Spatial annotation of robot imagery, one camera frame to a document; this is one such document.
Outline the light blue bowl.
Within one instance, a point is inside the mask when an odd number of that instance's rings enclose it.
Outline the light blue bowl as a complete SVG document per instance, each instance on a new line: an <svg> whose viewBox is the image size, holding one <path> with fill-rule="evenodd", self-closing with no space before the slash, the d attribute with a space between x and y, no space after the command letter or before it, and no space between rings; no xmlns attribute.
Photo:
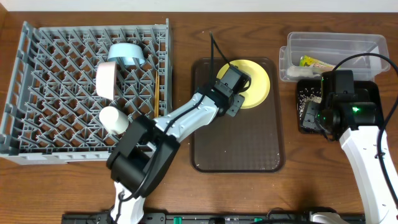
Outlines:
<svg viewBox="0 0 398 224"><path fill-rule="evenodd" d="M113 44L108 53L107 61L117 61L120 58L125 65L135 65L134 59L137 59L139 65L143 65L146 60L140 46L130 43Z"/></svg>

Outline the snack wrapper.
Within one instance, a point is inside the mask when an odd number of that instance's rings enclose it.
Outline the snack wrapper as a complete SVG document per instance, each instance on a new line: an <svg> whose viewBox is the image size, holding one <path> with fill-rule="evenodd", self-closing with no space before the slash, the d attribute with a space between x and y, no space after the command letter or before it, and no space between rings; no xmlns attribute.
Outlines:
<svg viewBox="0 0 398 224"><path fill-rule="evenodd" d="M309 57L308 55L304 55L300 58L299 65L301 67L313 67L313 68L324 68L324 69L334 69L334 65L323 62L321 60L315 59L313 57Z"/></svg>

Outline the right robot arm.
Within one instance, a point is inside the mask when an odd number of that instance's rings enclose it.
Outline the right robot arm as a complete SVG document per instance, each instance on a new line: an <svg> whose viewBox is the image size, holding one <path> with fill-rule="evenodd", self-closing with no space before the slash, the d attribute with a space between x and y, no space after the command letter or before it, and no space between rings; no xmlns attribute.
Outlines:
<svg viewBox="0 0 398 224"><path fill-rule="evenodd" d="M366 223L397 223L397 171L388 150L379 89L351 70L324 72L321 101L304 104L302 129L338 141L353 170Z"/></svg>

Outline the white pink bowl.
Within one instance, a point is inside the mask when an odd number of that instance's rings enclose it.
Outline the white pink bowl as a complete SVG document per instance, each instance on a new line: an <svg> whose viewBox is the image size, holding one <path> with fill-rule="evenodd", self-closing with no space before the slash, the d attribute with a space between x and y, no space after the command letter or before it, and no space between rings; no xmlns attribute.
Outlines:
<svg viewBox="0 0 398 224"><path fill-rule="evenodd" d="M114 100L116 69L116 62L103 62L98 65L96 72L96 92L98 96Z"/></svg>

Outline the yellow round plate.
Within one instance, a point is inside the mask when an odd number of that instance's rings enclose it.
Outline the yellow round plate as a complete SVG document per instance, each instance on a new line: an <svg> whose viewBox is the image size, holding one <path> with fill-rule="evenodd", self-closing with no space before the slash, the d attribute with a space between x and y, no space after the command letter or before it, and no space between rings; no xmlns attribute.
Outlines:
<svg viewBox="0 0 398 224"><path fill-rule="evenodd" d="M270 78L265 69L252 60L233 60L231 65L237 66L251 77L250 87L240 93L244 97L244 100L239 101L242 103L241 109L259 106L267 98L271 89Z"/></svg>

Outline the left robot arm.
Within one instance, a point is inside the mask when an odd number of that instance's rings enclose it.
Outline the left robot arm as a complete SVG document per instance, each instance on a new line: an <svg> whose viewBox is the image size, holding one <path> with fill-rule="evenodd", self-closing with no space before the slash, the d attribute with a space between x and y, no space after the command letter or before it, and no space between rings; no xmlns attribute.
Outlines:
<svg viewBox="0 0 398 224"><path fill-rule="evenodd" d="M180 143L219 116L235 116L251 81L248 73L230 65L222 78L210 79L177 110L133 120L106 162L116 189L113 223L140 222L146 197L164 178Z"/></svg>

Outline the small white green cup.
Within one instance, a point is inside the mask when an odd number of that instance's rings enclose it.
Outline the small white green cup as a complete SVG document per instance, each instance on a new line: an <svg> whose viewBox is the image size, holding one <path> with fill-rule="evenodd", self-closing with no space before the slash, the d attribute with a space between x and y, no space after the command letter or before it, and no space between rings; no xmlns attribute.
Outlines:
<svg viewBox="0 0 398 224"><path fill-rule="evenodd" d="M122 134L129 126L128 117L113 106L103 108L99 112L99 120L110 134Z"/></svg>

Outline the wooden chopstick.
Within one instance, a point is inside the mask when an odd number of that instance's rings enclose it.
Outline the wooden chopstick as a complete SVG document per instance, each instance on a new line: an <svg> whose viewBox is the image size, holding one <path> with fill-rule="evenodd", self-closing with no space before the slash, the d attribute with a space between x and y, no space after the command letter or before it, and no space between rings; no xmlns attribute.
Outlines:
<svg viewBox="0 0 398 224"><path fill-rule="evenodd" d="M159 117L159 101L160 101L160 76L159 73L156 72L156 79L155 79L155 117Z"/></svg>
<svg viewBox="0 0 398 224"><path fill-rule="evenodd" d="M156 74L155 74L155 77L156 77ZM155 86L156 86L156 84L155 84ZM156 96L156 93L155 93L155 96ZM154 117L155 117L155 101L154 101Z"/></svg>

